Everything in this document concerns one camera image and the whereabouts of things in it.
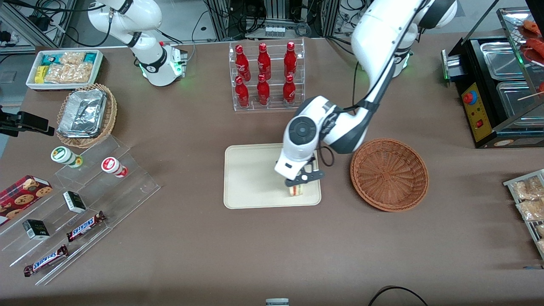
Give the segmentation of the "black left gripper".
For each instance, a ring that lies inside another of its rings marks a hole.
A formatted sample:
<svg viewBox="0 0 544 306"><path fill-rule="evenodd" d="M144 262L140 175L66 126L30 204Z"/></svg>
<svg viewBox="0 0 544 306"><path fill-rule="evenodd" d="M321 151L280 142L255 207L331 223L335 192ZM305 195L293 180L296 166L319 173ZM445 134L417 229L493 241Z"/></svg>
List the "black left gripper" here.
<svg viewBox="0 0 544 306"><path fill-rule="evenodd" d="M301 168L297 176L301 179L318 179L318 169L315 170L314 162L315 157L313 156L308 160L307 164ZM303 186L306 186L305 181L300 182L300 188L303 188ZM297 184L292 184L290 190L296 190L297 187Z"/></svg>

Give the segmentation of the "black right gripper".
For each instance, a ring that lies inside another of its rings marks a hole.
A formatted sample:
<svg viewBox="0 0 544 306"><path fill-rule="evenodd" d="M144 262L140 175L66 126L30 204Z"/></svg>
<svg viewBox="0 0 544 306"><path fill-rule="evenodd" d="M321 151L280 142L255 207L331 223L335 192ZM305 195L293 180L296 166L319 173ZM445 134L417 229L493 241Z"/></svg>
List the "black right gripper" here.
<svg viewBox="0 0 544 306"><path fill-rule="evenodd" d="M51 137L55 133L55 129L49 126L49 120L28 112L6 113L1 106L0 133L9 137L18 137L20 131L31 131Z"/></svg>

